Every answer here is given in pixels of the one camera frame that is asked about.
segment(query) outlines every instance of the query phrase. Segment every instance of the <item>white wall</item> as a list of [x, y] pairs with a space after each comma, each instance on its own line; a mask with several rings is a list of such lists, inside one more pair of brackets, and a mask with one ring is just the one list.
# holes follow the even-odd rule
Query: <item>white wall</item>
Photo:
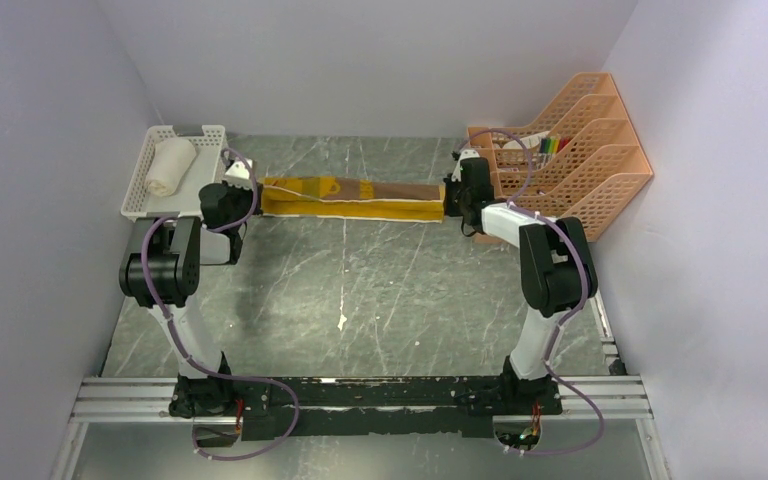
[[463, 135], [598, 70], [636, 0], [99, 0], [168, 123]]
[[605, 64], [655, 170], [596, 245], [676, 479], [768, 478], [768, 2], [641, 0]]
[[0, 1], [0, 479], [47, 478], [116, 322], [145, 88], [91, 0]]

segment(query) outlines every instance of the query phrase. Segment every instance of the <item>yellow cloth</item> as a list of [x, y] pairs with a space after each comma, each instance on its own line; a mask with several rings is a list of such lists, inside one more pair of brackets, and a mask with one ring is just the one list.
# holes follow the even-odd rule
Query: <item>yellow cloth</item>
[[263, 179], [266, 215], [443, 221], [443, 185], [376, 183], [339, 177]]

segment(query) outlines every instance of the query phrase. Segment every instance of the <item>gray marble surface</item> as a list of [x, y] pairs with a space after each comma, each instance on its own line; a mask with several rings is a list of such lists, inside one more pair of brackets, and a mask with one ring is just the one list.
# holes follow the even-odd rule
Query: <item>gray marble surface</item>
[[[242, 137], [259, 175], [439, 183], [459, 140]], [[255, 218], [237, 265], [202, 267], [210, 332], [250, 375], [496, 374], [526, 305], [516, 250], [464, 238], [460, 222]], [[607, 374], [591, 308], [573, 319], [557, 370]], [[126, 299], [104, 376], [170, 377], [160, 326]]]

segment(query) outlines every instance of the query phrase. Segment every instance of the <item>white tray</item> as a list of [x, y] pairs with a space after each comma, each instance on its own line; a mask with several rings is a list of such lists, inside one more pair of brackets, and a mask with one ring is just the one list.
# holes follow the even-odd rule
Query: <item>white tray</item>
[[[178, 190], [168, 197], [157, 197], [145, 188], [145, 176], [154, 160], [154, 146], [167, 138], [182, 137], [193, 142], [196, 158]], [[138, 218], [163, 213], [180, 213], [180, 216], [201, 217], [198, 192], [209, 183], [218, 183], [225, 168], [219, 159], [222, 149], [228, 146], [225, 127], [222, 125], [158, 125], [146, 132], [128, 193], [122, 202], [122, 215], [136, 221]]]

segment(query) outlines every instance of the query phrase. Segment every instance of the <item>rolled towel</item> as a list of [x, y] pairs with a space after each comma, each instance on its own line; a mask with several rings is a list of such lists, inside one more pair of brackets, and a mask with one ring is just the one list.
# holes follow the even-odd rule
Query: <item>rolled towel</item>
[[172, 195], [195, 158], [196, 147], [187, 139], [167, 138], [158, 143], [146, 173], [146, 189], [158, 197]]

